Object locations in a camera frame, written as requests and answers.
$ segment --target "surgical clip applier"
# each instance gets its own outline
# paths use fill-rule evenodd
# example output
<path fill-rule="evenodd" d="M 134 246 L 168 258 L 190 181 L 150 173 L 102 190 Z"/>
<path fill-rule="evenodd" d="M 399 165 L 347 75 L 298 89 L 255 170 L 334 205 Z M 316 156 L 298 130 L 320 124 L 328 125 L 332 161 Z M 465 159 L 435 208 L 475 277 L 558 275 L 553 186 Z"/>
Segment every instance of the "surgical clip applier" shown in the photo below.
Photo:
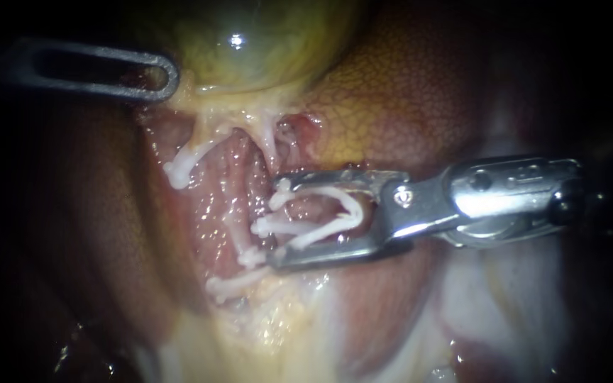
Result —
<path fill-rule="evenodd" d="M 341 170 L 283 174 L 292 191 L 323 185 L 368 194 L 377 203 L 362 237 L 285 247 L 267 254 L 276 270 L 297 271 L 397 255 L 432 235 L 457 247 L 493 248 L 555 233 L 576 222 L 587 197 L 574 159 L 494 157 L 462 162 L 411 182 L 405 172 Z"/>

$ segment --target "white adhesion strand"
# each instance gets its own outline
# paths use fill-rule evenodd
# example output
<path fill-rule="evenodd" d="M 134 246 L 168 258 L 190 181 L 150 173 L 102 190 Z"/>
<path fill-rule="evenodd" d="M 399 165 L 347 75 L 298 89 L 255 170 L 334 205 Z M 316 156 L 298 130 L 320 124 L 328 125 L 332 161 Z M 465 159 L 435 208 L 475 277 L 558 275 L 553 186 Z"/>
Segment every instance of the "white adhesion strand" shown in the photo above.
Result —
<path fill-rule="evenodd" d="M 295 199 L 295 194 L 290 191 L 290 180 L 281 179 L 276 187 L 276 192 L 269 199 L 269 209 L 276 211 L 293 199 Z"/>
<path fill-rule="evenodd" d="M 175 155 L 173 161 L 165 162 L 162 166 L 162 169 L 165 171 L 170 181 L 170 185 L 176 190 L 187 187 L 191 182 L 191 170 L 202 160 L 205 154 L 225 138 L 226 136 L 216 140 L 210 140 L 193 149 L 189 148 L 188 144 L 181 148 L 177 155 Z"/>
<path fill-rule="evenodd" d="M 268 214 L 258 218 L 251 226 L 250 232 L 259 238 L 266 238 L 269 234 L 303 235 L 317 229 L 320 225 L 308 221 L 289 221 L 279 214 Z"/>
<path fill-rule="evenodd" d="M 340 213 L 338 214 L 337 218 L 317 228 L 316 230 L 310 231 L 304 235 L 299 235 L 288 241 L 286 245 L 290 245 L 297 250 L 303 250 L 306 246 L 325 239 L 332 234 L 351 230 L 363 222 L 362 206 L 352 196 L 340 189 L 337 189 L 336 187 L 308 188 L 304 191 L 300 190 L 298 194 L 320 194 L 322 196 L 335 198 L 340 201 L 342 207 L 349 214 Z"/>
<path fill-rule="evenodd" d="M 262 267 L 261 269 L 245 272 L 230 279 L 212 277 L 207 280 L 205 290 L 216 298 L 217 304 L 222 304 L 229 298 L 243 296 L 244 289 L 258 283 L 269 273 L 271 273 L 269 267 Z"/>
<path fill-rule="evenodd" d="M 260 251 L 257 246 L 251 246 L 238 254 L 238 264 L 248 270 L 264 263 L 266 263 L 266 252 Z"/>

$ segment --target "moist tissue surface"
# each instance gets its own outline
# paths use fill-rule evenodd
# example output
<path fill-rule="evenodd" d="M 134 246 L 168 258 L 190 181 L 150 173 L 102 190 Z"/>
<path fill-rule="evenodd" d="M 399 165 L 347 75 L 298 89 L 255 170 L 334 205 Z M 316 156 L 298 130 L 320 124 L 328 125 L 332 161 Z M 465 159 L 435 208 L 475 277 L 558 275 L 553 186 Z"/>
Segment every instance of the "moist tissue surface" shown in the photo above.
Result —
<path fill-rule="evenodd" d="M 82 250 L 67 259 L 84 261 L 40 264 L 72 275 L 61 284 L 73 311 L 101 318 L 144 381 L 556 374 L 568 333 L 557 238 L 495 250 L 422 238 L 381 262 L 285 275 L 263 264 L 286 243 L 360 235 L 374 209 L 337 188 L 276 189 L 276 174 L 359 167 L 423 179 L 452 161 L 539 148 L 549 89 L 533 48 L 495 43 L 455 7 L 413 1 L 140 11 L 130 28 L 178 61 L 180 88 L 156 106 L 56 112 L 67 130 L 53 134 L 73 146 L 52 166 L 66 180 L 54 190 L 80 222 Z"/>

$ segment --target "dark background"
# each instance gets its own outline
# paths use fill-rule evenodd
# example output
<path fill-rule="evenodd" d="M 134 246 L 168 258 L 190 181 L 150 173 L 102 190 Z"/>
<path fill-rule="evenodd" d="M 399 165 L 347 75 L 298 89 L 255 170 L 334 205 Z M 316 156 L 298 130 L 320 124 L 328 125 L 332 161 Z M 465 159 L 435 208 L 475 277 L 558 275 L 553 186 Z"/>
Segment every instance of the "dark background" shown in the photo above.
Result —
<path fill-rule="evenodd" d="M 88 43 L 111 45 L 114 19 L 121 8 L 115 1 L 0 4 L 0 44 L 18 34 L 41 34 Z M 613 138 L 613 2 L 579 4 L 575 1 L 467 1 L 474 11 L 499 23 L 513 33 L 548 36 L 556 42 L 557 55 L 565 63 L 565 111 L 560 130 L 563 147 L 571 152 L 582 144 L 599 145 Z M 31 142 L 30 127 L 19 116 L 20 105 L 12 102 L 20 94 L 0 93 L 0 201 L 15 193 L 16 185 L 7 183 L 7 174 L 16 171 L 18 155 Z M 613 151 L 596 166 L 605 190 L 613 196 Z M 6 230 L 6 213 L 0 211 L 0 231 Z M 596 299 L 581 301 L 589 315 L 576 323 L 589 336 L 579 339 L 584 345 L 575 355 L 580 365 L 569 379 L 560 381 L 613 381 L 613 237 L 594 235 L 568 267 L 596 281 Z M 34 366 L 24 362 L 22 345 L 12 343 L 10 323 L 0 312 L 0 379 L 28 381 Z"/>

